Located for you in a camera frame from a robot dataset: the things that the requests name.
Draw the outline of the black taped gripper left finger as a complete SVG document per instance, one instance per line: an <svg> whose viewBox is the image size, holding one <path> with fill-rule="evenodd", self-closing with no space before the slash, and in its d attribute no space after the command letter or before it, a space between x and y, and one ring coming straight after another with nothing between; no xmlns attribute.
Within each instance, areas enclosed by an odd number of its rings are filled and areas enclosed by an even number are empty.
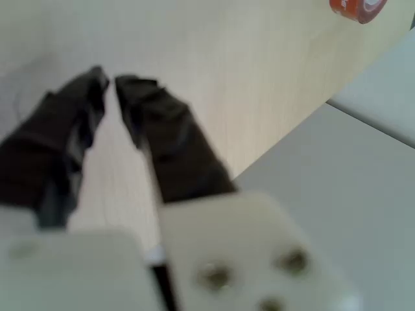
<svg viewBox="0 0 415 311"><path fill-rule="evenodd" d="M39 229L65 228L77 208L86 152L104 117L109 80L100 66L49 91L1 141L1 206Z"/></svg>

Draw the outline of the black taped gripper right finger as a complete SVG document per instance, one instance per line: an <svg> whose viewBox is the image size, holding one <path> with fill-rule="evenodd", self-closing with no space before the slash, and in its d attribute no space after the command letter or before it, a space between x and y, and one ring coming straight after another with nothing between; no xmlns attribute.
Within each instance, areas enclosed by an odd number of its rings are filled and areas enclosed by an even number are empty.
<svg viewBox="0 0 415 311"><path fill-rule="evenodd" d="M118 76L124 124L157 188L178 310L358 310L360 297L270 196L240 190L189 106L157 81Z"/></svg>

